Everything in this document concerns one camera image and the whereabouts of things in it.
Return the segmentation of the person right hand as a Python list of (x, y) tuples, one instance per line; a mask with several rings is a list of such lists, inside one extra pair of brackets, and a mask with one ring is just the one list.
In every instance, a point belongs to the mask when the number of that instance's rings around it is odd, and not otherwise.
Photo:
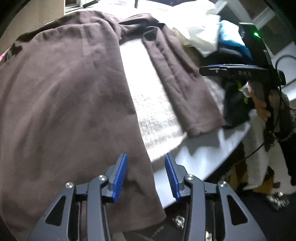
[(254, 82), (252, 86), (252, 100), (257, 115), (264, 121), (273, 121), (278, 116), (280, 109), (280, 95), (278, 90), (268, 90), (262, 83)]

